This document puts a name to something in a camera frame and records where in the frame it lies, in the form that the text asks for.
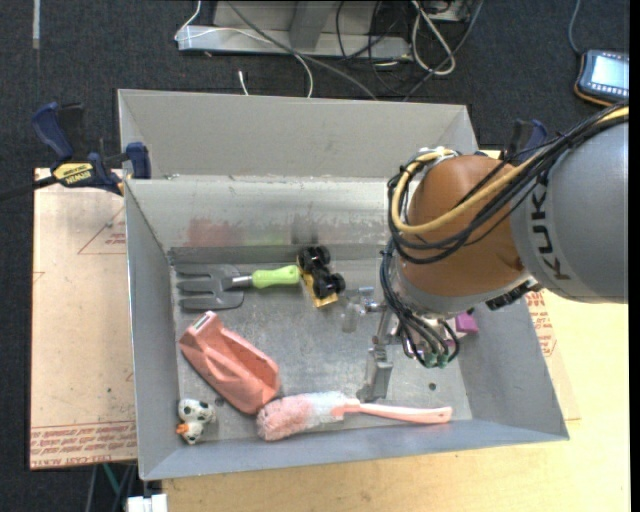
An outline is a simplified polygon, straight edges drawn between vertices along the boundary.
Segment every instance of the pink brush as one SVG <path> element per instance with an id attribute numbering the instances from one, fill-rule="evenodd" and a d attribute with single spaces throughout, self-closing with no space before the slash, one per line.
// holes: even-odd
<path id="1" fill-rule="evenodd" d="M 277 441 L 324 423 L 344 419 L 345 413 L 364 413 L 413 423 L 446 423 L 451 407 L 414 409 L 393 405 L 363 404 L 338 391 L 306 393 L 274 400 L 258 413 L 258 435 L 265 441 Z"/>

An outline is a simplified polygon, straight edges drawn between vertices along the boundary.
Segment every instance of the clamp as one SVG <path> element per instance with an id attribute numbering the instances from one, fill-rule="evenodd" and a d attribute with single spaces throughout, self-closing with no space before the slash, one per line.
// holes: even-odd
<path id="1" fill-rule="evenodd" d="M 51 165 L 51 175 L 34 181 L 29 185 L 18 187 L 6 192 L 0 192 L 0 201 L 29 193 L 32 190 L 47 187 L 55 183 L 69 188 L 93 187 L 124 194 L 122 179 L 112 171 L 116 165 L 130 161 L 133 172 L 130 176 L 137 179 L 151 177 L 151 162 L 147 148 L 141 142 L 127 145 L 125 152 L 108 158 L 99 153 L 89 152 L 86 159 L 75 160 L 74 145 L 69 141 L 65 130 L 61 126 L 63 117 L 70 133 L 77 131 L 78 116 L 82 115 L 81 105 L 73 104 L 60 108 L 56 102 L 41 107 L 31 118 L 31 125 L 38 138 L 53 149 L 57 159 Z"/>

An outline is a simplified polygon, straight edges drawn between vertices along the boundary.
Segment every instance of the blue clamp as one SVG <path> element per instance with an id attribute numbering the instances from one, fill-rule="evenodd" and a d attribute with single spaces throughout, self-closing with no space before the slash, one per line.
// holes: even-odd
<path id="1" fill-rule="evenodd" d="M 47 146 L 52 148 L 57 156 L 57 160 L 51 166 L 52 174 L 62 164 L 69 162 L 74 157 L 74 149 L 69 142 L 64 130 L 60 126 L 58 119 L 58 104 L 56 102 L 48 103 L 41 107 L 31 118 L 31 124 L 38 138 Z M 151 162 L 147 148 L 141 142 L 130 143 L 125 153 L 114 157 L 103 159 L 99 153 L 91 152 L 86 157 L 91 164 L 92 169 L 82 168 L 82 172 L 78 171 L 75 179 L 59 179 L 58 183 L 66 187 L 95 187 L 122 194 L 122 179 L 111 171 L 112 164 L 129 160 L 133 166 L 133 178 L 149 179 L 151 178 Z"/>

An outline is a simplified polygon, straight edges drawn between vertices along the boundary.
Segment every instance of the cable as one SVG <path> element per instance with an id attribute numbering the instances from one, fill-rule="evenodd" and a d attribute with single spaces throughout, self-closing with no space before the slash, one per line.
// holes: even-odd
<path id="1" fill-rule="evenodd" d="M 458 53 L 458 51 L 460 50 L 460 48 L 462 48 L 462 46 L 464 45 L 464 43 L 467 41 L 467 39 L 469 38 L 469 35 L 471 34 L 471 30 L 473 29 L 474 25 L 476 24 L 476 21 L 478 20 L 478 17 L 480 15 L 480 11 L 482 10 L 482 6 L 483 6 L 484 0 L 478 0 L 478 6 L 476 7 L 475 12 L 473 13 L 473 15 L 471 16 L 470 20 L 469 20 L 469 25 L 467 26 L 467 30 L 465 31 L 464 35 L 462 36 L 462 39 L 460 39 L 460 41 L 458 42 L 458 44 L 456 45 L 456 47 L 451 51 L 452 55 L 456 55 Z M 444 65 L 447 63 L 447 60 L 443 60 L 440 64 L 438 64 L 434 69 L 440 70 L 441 67 L 444 67 Z M 415 94 L 415 92 L 422 87 L 428 80 L 430 80 L 432 77 L 434 76 L 433 73 L 426 73 L 412 88 L 411 90 L 407 93 L 407 95 L 402 99 L 402 101 L 406 102 L 409 101 L 409 99 L 411 99 L 411 96 L 413 96 Z"/>
<path id="2" fill-rule="evenodd" d="M 84 512 L 90 512 L 93 508 L 93 493 L 96 488 L 96 477 L 98 475 L 98 466 L 94 464 L 91 470 L 91 480 L 89 481 L 89 492 L 87 493 L 87 502 L 84 506 Z"/>
<path id="3" fill-rule="evenodd" d="M 336 69 L 333 66 L 330 66 L 329 64 L 325 64 L 321 60 L 318 60 L 318 59 L 315 59 L 313 57 L 310 57 L 309 55 L 303 54 L 303 53 L 295 50 L 294 48 L 291 48 L 290 46 L 284 45 L 281 42 L 273 39 L 268 34 L 265 34 L 264 31 L 260 30 L 252 21 L 247 19 L 247 17 L 244 14 L 242 14 L 242 12 L 240 12 L 240 10 L 238 10 L 238 8 L 235 5 L 233 5 L 232 2 L 227 1 L 227 5 L 229 5 L 229 7 L 231 7 L 231 9 L 238 15 L 238 17 L 242 21 L 244 21 L 245 24 L 247 24 L 250 28 L 252 28 L 256 33 L 260 34 L 260 36 L 262 36 L 265 39 L 271 41 L 278 48 L 281 48 L 282 50 L 290 53 L 291 55 L 297 55 L 301 59 L 306 59 L 309 62 L 313 62 L 317 66 L 320 66 L 322 68 L 325 68 L 325 69 L 331 71 L 332 73 L 335 73 L 336 75 L 340 76 L 341 78 L 343 78 L 343 79 L 351 82 L 352 84 L 356 85 L 360 90 L 365 92 L 367 94 L 367 96 L 369 96 L 371 99 L 373 99 L 375 101 L 378 100 L 378 98 L 364 84 L 360 83 L 355 78 L 347 75 L 346 73 L 343 73 L 339 69 Z"/>
<path id="4" fill-rule="evenodd" d="M 391 288 L 391 270 L 389 264 L 392 260 L 395 245 L 393 240 L 387 243 L 382 252 L 382 263 L 380 264 L 380 284 L 384 294 L 387 307 L 398 319 L 398 335 L 402 338 L 402 348 L 405 354 L 411 359 L 415 359 L 425 368 L 444 368 L 451 362 L 458 353 L 459 341 L 453 333 L 455 350 L 450 353 L 447 342 L 438 332 L 429 325 L 428 321 L 416 315 L 411 308 L 402 302 L 400 297 Z M 418 334 L 426 343 L 428 351 L 425 353 L 419 349 L 413 340 L 413 332 Z"/>
<path id="5" fill-rule="evenodd" d="M 629 112 L 629 107 L 627 106 L 626 115 L 628 115 L 628 112 Z M 615 117 L 622 116 L 622 115 L 625 115 L 625 114 L 616 114 Z M 607 118 L 611 118 L 611 116 L 614 116 L 614 112 L 611 112 L 608 116 L 606 116 L 606 118 L 603 118 L 601 121 L 598 121 L 598 122 L 604 122 L 606 121 Z M 451 150 L 444 150 L 445 154 L 447 151 L 450 154 Z M 523 163 L 514 167 L 509 172 L 505 173 L 503 176 L 501 176 L 494 182 L 488 184 L 487 186 L 482 188 L 482 190 L 472 195 L 467 200 L 465 200 L 461 204 L 458 204 L 452 210 L 449 210 L 447 213 L 441 215 L 440 217 L 432 221 L 429 221 L 425 224 L 411 226 L 404 223 L 400 218 L 399 205 L 400 205 L 401 195 L 403 194 L 403 191 L 407 187 L 407 184 L 409 183 L 410 179 L 413 177 L 413 173 L 419 167 L 424 166 L 425 163 L 435 159 L 439 155 L 439 153 L 429 153 L 427 155 L 418 157 L 416 160 L 412 161 L 411 163 L 409 163 L 409 165 L 405 167 L 405 170 L 400 176 L 400 179 L 398 181 L 398 185 L 393 195 L 393 200 L 391 205 L 391 216 L 393 219 L 393 223 L 397 229 L 407 234 L 423 234 L 429 231 L 436 230 L 444 226 L 445 224 L 451 222 L 453 219 L 459 217 L 461 214 L 463 214 L 464 212 L 466 212 L 467 210 L 475 206 L 478 202 L 482 201 L 483 199 L 487 198 L 493 193 L 505 188 L 507 184 L 509 184 L 517 176 L 522 175 L 525 171 L 527 171 L 534 162 L 536 162 L 541 158 L 541 156 L 544 156 L 545 151 L 547 151 L 547 149 L 542 149 L 540 152 L 529 157 Z"/>
<path id="6" fill-rule="evenodd" d="M 189 25 L 191 25 L 191 23 L 193 22 L 193 20 L 195 20 L 198 15 L 200 14 L 200 8 L 202 7 L 202 1 L 198 0 L 198 5 L 196 7 L 196 12 L 193 13 L 193 15 L 191 16 L 191 18 L 189 18 L 177 31 L 176 33 L 173 35 L 173 40 L 178 42 L 178 34 L 180 33 L 181 30 L 183 30 L 184 28 L 188 27 Z"/>
<path id="7" fill-rule="evenodd" d="M 118 488 L 116 497 L 113 500 L 113 506 L 111 507 L 111 512 L 117 512 L 118 508 L 121 507 L 121 501 L 125 494 L 124 491 L 129 485 L 129 479 L 131 478 L 131 473 L 133 472 L 135 474 L 134 468 L 135 468 L 135 465 L 130 465 L 130 466 L 127 466 L 127 469 L 125 469 L 124 474 L 122 475 L 122 480 L 120 481 L 120 487 Z"/>
<path id="8" fill-rule="evenodd" d="M 411 50 L 413 52 L 413 58 L 415 59 L 416 63 L 422 69 L 424 69 L 427 73 L 433 73 L 438 76 L 444 76 L 452 73 L 453 70 L 456 68 L 456 61 L 453 56 L 453 53 L 451 52 L 451 48 L 449 48 L 449 45 L 442 37 L 442 34 L 440 34 L 440 31 L 433 24 L 433 22 L 429 18 L 429 15 L 426 12 L 424 12 L 424 9 L 422 8 L 422 6 L 415 0 L 411 2 L 411 5 L 413 5 L 418 11 L 416 20 L 413 23 L 413 30 L 411 31 Z M 436 69 L 432 69 L 429 66 L 427 66 L 418 55 L 417 39 L 418 39 L 418 27 L 420 25 L 420 19 L 423 19 L 425 21 L 427 26 L 431 29 L 433 34 L 436 36 L 436 39 L 438 40 L 440 45 L 444 48 L 445 52 L 447 52 L 447 57 L 440 63 L 440 65 L 438 65 Z M 449 65 L 449 67 L 444 71 L 440 71 L 440 68 L 443 67 L 448 61 L 451 61 L 451 64 Z"/>
<path id="9" fill-rule="evenodd" d="M 581 0 L 576 0 L 576 5 L 573 9 L 573 14 L 571 15 L 571 21 L 569 22 L 569 28 L 567 29 L 567 37 L 569 38 L 569 45 L 571 45 L 571 49 L 573 53 L 575 53 L 578 57 L 582 55 L 582 52 L 578 49 L 576 44 L 573 41 L 573 24 L 576 21 L 576 16 L 578 15 L 578 11 L 580 10 Z"/>
<path id="10" fill-rule="evenodd" d="M 399 174 L 389 180 L 388 183 L 388 196 L 389 204 L 391 205 L 388 211 L 388 223 L 389 230 L 392 235 L 392 239 L 395 243 L 398 253 L 410 261 L 416 264 L 429 264 L 442 260 L 448 255 L 460 249 L 463 245 L 469 245 L 476 243 L 479 239 L 469 242 L 468 239 L 473 232 L 483 226 L 489 220 L 495 219 L 495 216 L 502 211 L 512 200 L 522 194 L 525 189 L 525 195 L 532 190 L 532 184 L 535 184 L 537 180 L 542 179 L 544 174 L 548 172 L 551 166 L 555 163 L 557 158 L 560 157 L 567 149 L 582 144 L 588 138 L 594 136 L 596 133 L 621 122 L 628 120 L 629 107 L 628 101 L 625 103 L 617 104 L 609 109 L 605 109 L 598 114 L 591 116 L 585 121 L 579 123 L 573 127 L 568 133 L 559 135 L 552 141 L 546 142 L 541 145 L 535 154 L 527 159 L 523 164 L 514 167 L 503 177 L 490 184 L 478 188 L 468 198 L 463 199 L 458 203 L 456 207 L 449 210 L 444 215 L 436 218 L 433 223 L 426 223 L 421 226 L 412 226 L 405 223 L 396 222 L 396 214 L 398 214 L 401 207 L 407 201 L 408 194 L 408 182 L 415 176 L 415 174 L 422 170 L 423 167 L 429 168 L 433 166 L 433 162 L 436 160 L 436 155 L 444 153 L 445 150 L 440 149 L 439 152 L 429 150 L 425 153 L 421 153 L 404 167 L 401 168 Z M 522 155 L 512 155 L 511 160 L 517 161 Z M 490 173 L 495 175 L 495 171 L 502 169 L 508 161 L 499 163 L 496 168 Z M 420 235 L 424 232 L 430 231 L 434 225 L 440 227 L 447 224 L 453 218 L 463 211 L 466 211 L 468 207 L 478 202 L 479 197 L 485 199 L 489 194 L 495 192 L 495 196 L 487 200 L 486 204 L 479 208 L 478 213 L 469 222 L 469 224 L 456 232 L 455 234 L 448 236 L 445 239 L 437 241 L 427 241 L 421 238 Z M 519 203 L 512 205 L 511 208 L 516 208 Z M 497 224 L 504 220 L 504 216 L 498 219 L 498 221 L 492 226 L 494 229 Z M 413 233 L 413 239 L 406 238 L 408 231 L 416 231 Z M 419 251 L 436 251 L 436 254 L 418 258 L 415 255 L 409 255 L 404 248 L 416 249 Z"/>
<path id="11" fill-rule="evenodd" d="M 242 76 L 242 71 L 238 70 L 238 78 L 240 79 L 240 85 L 242 86 L 242 90 L 244 91 L 245 96 L 249 96 L 249 91 L 247 91 L 247 86 L 244 85 L 244 77 Z"/>
<path id="12" fill-rule="evenodd" d="M 211 28 L 211 29 L 207 29 L 203 32 L 200 32 L 198 34 L 194 34 L 193 36 L 189 36 L 189 37 L 185 37 L 182 39 L 178 39 L 177 42 L 182 42 L 182 41 L 188 41 L 190 39 L 195 39 L 196 37 L 202 37 L 204 35 L 207 34 L 211 34 L 212 32 L 235 32 L 237 34 L 241 34 L 245 37 L 248 37 L 250 39 L 254 39 L 255 41 L 260 41 L 261 43 L 266 43 L 266 44 L 273 44 L 271 41 L 269 41 L 268 39 L 264 39 L 262 37 L 258 37 L 255 34 L 252 34 L 251 32 L 247 32 L 245 30 L 239 29 L 239 28 L 234 28 L 234 27 L 215 27 L 215 28 Z M 298 55 L 292 55 L 298 62 L 300 62 L 300 64 L 302 64 L 302 66 L 304 67 L 305 71 L 307 72 L 307 76 L 309 77 L 309 92 L 307 93 L 307 98 L 311 98 L 311 95 L 313 94 L 313 74 L 311 73 L 311 70 L 309 69 L 309 66 L 307 66 L 307 63 L 304 61 L 304 59 Z M 245 94 L 248 96 L 249 92 L 247 91 L 247 88 L 244 85 L 244 77 L 240 76 L 240 83 L 242 85 L 242 89 L 244 90 Z"/>

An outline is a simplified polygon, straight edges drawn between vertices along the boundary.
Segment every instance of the device screen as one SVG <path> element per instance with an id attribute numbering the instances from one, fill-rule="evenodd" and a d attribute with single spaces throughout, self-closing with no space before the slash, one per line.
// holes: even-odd
<path id="1" fill-rule="evenodd" d="M 609 59 L 599 55 L 593 65 L 591 81 L 611 87 L 629 89 L 629 67 L 617 59 Z"/>

